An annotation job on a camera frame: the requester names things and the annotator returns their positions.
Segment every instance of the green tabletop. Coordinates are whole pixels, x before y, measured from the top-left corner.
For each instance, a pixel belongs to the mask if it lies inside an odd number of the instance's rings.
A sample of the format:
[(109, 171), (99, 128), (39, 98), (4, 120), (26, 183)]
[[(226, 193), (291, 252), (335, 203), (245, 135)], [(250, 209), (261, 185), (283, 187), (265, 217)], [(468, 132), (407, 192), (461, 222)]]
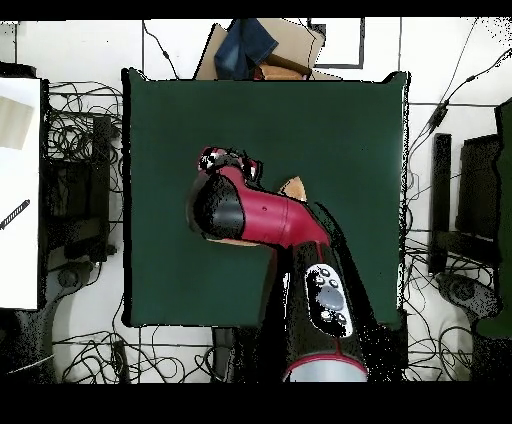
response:
[(123, 74), (131, 325), (259, 322), (271, 250), (207, 242), (186, 224), (205, 146), (245, 149), (264, 163), (268, 189), (300, 176), (308, 201), (327, 207), (345, 232), (377, 320), (396, 323), (407, 83), (405, 73), (384, 83), (147, 81), (133, 69)]

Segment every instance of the control buttons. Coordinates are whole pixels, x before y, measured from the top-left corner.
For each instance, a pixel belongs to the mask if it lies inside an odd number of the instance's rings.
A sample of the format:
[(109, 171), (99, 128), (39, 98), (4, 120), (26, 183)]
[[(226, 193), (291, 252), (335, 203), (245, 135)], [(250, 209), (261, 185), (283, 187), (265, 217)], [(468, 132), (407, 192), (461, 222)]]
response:
[(343, 314), (337, 314), (336, 315), (336, 321), (338, 322), (338, 324), (340, 325), (345, 325), (347, 323), (347, 320), (345, 319), (345, 317), (343, 316)]
[(324, 308), (331, 311), (341, 311), (343, 309), (344, 300), (342, 294), (332, 287), (324, 286), (320, 293), (316, 296), (316, 301)]
[(331, 322), (332, 321), (331, 313), (329, 311), (322, 311), (320, 313), (320, 316), (326, 322)]

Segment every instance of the brown box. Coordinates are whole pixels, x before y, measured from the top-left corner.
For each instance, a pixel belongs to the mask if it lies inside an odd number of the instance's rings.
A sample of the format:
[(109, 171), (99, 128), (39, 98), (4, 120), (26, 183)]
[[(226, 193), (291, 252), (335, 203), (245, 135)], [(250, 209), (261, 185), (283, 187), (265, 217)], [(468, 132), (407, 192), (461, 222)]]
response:
[[(266, 63), (281, 66), (308, 75), (311, 80), (340, 80), (341, 78), (312, 69), (324, 43), (323, 35), (302, 25), (281, 18), (258, 18), (261, 25), (279, 44)], [(196, 80), (216, 80), (214, 56), (227, 36), (219, 24), (212, 27), (209, 40), (196, 70)]]

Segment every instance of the tangled wires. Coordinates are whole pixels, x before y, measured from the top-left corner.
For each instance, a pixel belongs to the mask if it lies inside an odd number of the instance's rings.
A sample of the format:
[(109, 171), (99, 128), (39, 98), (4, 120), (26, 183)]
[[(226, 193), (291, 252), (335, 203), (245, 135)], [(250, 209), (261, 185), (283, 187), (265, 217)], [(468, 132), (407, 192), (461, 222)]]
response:
[[(79, 92), (78, 86), (94, 85), (96, 88)], [(80, 162), (91, 165), (91, 172), (98, 172), (99, 163), (105, 160), (110, 164), (109, 187), (112, 193), (121, 197), (121, 214), (116, 221), (111, 221), (112, 232), (118, 223), (122, 222), (124, 205), (123, 190), (120, 185), (122, 178), (123, 158), (121, 155), (122, 134), (122, 93), (99, 82), (63, 82), (50, 84), (50, 109), (47, 114), (48, 139), (43, 146), (45, 160), (52, 164), (60, 162)], [(108, 107), (92, 105), (91, 99), (114, 98)], [(93, 118), (110, 118), (109, 157), (97, 148), (93, 141)], [(59, 177), (59, 183), (64, 187), (60, 194), (63, 200), (69, 187), (64, 178)]]
[[(81, 336), (71, 337), (65, 340), (54, 342), (54, 345), (59, 344), (72, 344), (73, 341), (83, 338), (99, 337), (99, 339), (89, 339), (83, 344), (82, 350), (73, 358), (71, 364), (62, 373), (63, 383), (89, 383), (89, 384), (120, 384), (133, 381), (140, 381), (141, 375), (153, 371), (158, 376), (158, 379), (163, 383), (185, 383), (187, 379), (197, 371), (202, 371), (210, 378), (221, 380), (212, 369), (210, 364), (211, 354), (223, 346), (202, 346), (206, 348), (203, 355), (195, 355), (194, 362), (196, 367), (191, 371), (186, 371), (183, 362), (173, 356), (158, 356), (156, 354), (154, 337), (160, 327), (156, 327), (151, 337), (151, 350), (152, 354), (145, 352), (140, 346), (128, 343), (116, 330), (115, 318), (123, 304), (123, 297), (119, 306), (112, 318), (112, 331), (99, 331)], [(119, 354), (114, 345), (121, 344), (127, 352), (123, 357)], [(130, 353), (135, 353), (141, 359), (136, 360), (130, 364), (127, 358)], [(165, 368), (170, 366), (170, 372), (164, 371)], [(81, 368), (82, 371), (86, 370), (85, 376), (80, 378), (71, 378), (72, 371)], [(123, 381), (123, 369), (129, 371), (128, 381)]]

